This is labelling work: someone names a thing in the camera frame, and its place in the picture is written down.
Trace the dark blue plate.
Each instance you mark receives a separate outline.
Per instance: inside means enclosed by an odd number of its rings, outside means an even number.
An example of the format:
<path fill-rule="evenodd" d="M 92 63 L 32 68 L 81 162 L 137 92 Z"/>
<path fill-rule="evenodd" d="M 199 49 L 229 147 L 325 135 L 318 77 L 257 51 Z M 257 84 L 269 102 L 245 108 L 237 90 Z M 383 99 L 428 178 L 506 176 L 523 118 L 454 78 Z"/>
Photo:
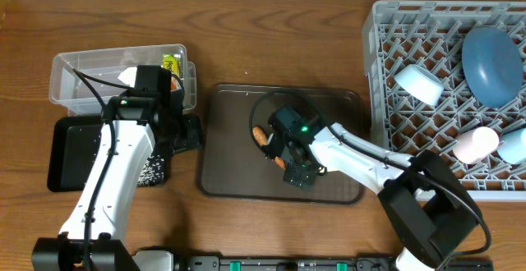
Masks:
<path fill-rule="evenodd" d="M 466 34 L 462 67 L 471 92 L 489 108 L 511 102 L 524 83 L 519 50 L 512 38 L 497 28 L 473 28 Z"/>

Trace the pink white cup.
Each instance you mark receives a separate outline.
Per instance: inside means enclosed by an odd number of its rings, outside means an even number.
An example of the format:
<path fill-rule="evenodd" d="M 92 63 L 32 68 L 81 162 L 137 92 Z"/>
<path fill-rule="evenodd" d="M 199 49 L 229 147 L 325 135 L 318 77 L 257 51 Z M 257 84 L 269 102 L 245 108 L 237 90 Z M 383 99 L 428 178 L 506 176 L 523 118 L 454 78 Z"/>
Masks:
<path fill-rule="evenodd" d="M 500 142 L 497 133 L 481 126 L 456 137 L 454 156 L 462 163 L 474 164 L 492 153 Z"/>

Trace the orange carrot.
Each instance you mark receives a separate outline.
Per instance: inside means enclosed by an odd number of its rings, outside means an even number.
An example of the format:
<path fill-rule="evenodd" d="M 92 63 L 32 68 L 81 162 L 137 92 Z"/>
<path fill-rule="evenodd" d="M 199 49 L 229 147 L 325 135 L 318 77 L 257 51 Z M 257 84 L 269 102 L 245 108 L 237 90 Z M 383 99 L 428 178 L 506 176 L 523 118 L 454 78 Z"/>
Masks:
<path fill-rule="evenodd" d="M 252 134 L 254 135 L 256 142 L 259 146 L 264 146 L 269 143 L 268 136 L 266 135 L 264 130 L 259 126 L 254 126 L 252 128 Z M 283 170 L 286 169 L 286 163 L 280 157 L 275 157 L 274 161 L 280 168 L 282 168 Z"/>

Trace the white tissue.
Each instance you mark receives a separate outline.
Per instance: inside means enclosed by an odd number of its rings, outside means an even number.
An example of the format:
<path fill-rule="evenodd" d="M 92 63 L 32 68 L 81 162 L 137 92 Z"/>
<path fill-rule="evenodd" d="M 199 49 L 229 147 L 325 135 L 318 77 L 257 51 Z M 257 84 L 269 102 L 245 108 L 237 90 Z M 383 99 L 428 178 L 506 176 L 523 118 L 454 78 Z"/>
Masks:
<path fill-rule="evenodd" d="M 137 67 L 128 67 L 126 70 L 121 72 L 118 76 L 118 79 L 125 85 L 128 85 L 130 87 L 135 86 L 136 82 L 136 73 L 137 73 Z"/>

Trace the yellow green snack wrapper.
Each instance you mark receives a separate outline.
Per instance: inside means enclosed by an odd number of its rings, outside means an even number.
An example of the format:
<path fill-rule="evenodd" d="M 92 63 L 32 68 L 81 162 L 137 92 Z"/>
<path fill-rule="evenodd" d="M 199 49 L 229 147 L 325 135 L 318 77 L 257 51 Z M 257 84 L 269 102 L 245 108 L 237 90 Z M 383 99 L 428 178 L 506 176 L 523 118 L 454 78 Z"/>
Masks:
<path fill-rule="evenodd" d="M 180 54 L 164 54 L 162 60 L 162 68 L 171 72 L 171 90 L 181 90 L 181 55 Z"/>

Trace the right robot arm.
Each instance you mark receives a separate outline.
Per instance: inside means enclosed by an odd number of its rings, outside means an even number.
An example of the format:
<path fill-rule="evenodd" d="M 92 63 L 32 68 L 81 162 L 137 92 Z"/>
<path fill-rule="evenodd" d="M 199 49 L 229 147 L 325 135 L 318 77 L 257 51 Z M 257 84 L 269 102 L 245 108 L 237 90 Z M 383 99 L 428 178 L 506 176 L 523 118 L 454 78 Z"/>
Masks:
<path fill-rule="evenodd" d="M 395 270 L 440 270 L 459 255 L 459 244 L 482 213 L 443 159 L 431 151 L 418 156 L 369 143 L 335 122 L 302 116 L 285 106 L 270 115 L 274 132 L 263 149 L 284 161 L 284 181 L 303 189 L 316 177 L 341 172 L 373 191 L 404 248 Z"/>

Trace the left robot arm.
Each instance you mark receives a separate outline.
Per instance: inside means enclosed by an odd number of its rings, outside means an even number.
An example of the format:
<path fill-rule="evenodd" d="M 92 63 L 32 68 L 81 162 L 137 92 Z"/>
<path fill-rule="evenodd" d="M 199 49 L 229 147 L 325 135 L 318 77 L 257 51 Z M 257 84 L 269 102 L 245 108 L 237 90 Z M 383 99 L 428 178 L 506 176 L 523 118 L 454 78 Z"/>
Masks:
<path fill-rule="evenodd" d="M 139 176 L 155 149 L 169 156 L 204 143 L 197 115 L 186 114 L 171 90 L 174 76 L 161 66 L 140 65 L 133 86 L 102 101 L 99 148 L 81 197 L 55 238 L 37 240 L 36 270 L 175 270 L 171 250 L 131 255 L 124 246 Z"/>

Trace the light blue cup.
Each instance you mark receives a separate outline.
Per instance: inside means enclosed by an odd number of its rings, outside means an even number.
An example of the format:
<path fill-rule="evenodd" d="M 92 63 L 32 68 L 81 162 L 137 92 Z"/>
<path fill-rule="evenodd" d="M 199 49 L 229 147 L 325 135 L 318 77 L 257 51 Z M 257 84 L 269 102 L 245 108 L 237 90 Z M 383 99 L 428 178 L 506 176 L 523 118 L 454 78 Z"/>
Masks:
<path fill-rule="evenodd" d="M 526 158 L 525 129 L 512 131 L 501 137 L 502 144 L 497 153 L 507 163 L 521 164 Z"/>

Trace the light blue rice bowl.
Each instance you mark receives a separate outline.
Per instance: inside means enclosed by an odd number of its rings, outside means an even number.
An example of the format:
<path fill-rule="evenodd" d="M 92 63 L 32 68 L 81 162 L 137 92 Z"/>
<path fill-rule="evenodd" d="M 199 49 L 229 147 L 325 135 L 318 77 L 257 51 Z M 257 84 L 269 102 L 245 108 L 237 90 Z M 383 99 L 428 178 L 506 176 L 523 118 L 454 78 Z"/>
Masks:
<path fill-rule="evenodd" d="M 431 106 L 438 104 L 444 91 L 443 84 L 436 76 L 416 64 L 406 66 L 394 79 L 413 97 Z"/>

